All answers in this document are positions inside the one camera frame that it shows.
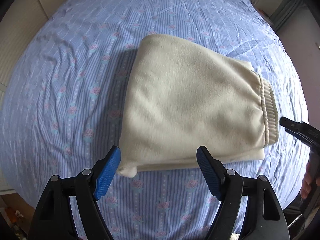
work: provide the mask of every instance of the ribbed cuff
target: ribbed cuff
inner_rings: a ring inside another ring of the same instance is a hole
[[[261,107],[266,128],[265,146],[274,144],[279,138],[279,116],[276,100],[271,84],[260,75],[261,84]]]

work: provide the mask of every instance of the gray curtain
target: gray curtain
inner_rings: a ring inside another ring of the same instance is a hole
[[[302,5],[304,5],[303,0],[283,0],[270,16],[270,20],[273,22],[273,30],[277,32]]]

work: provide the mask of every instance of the pink wall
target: pink wall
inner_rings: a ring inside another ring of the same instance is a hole
[[[320,27],[303,7],[279,30],[279,38],[301,80],[309,123],[320,130]]]

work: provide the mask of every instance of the human hand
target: human hand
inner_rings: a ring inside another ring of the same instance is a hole
[[[311,166],[311,163],[309,162],[306,166],[306,174],[304,174],[304,177],[303,177],[303,180],[302,180],[302,187],[301,187],[301,190],[300,190],[300,195],[303,199],[306,199],[308,197],[308,194],[310,193],[311,191],[311,182],[312,182],[312,177],[309,173],[310,171],[310,166]],[[316,184],[317,186],[320,186],[320,178],[317,178],[316,179]]]

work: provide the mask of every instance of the mattress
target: mattress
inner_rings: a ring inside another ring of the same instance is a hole
[[[0,113],[0,166],[30,205],[50,176],[76,176],[118,144],[136,51],[153,33],[250,61],[272,84],[279,116],[308,121],[292,62],[248,0],[68,0],[17,62]],[[265,154],[225,166],[242,176],[265,174],[284,208],[300,190],[308,148],[280,128],[278,143]],[[71,204],[85,238],[74,198]],[[199,169],[184,169],[116,175],[98,205],[118,239],[195,239],[207,233],[219,202]]]

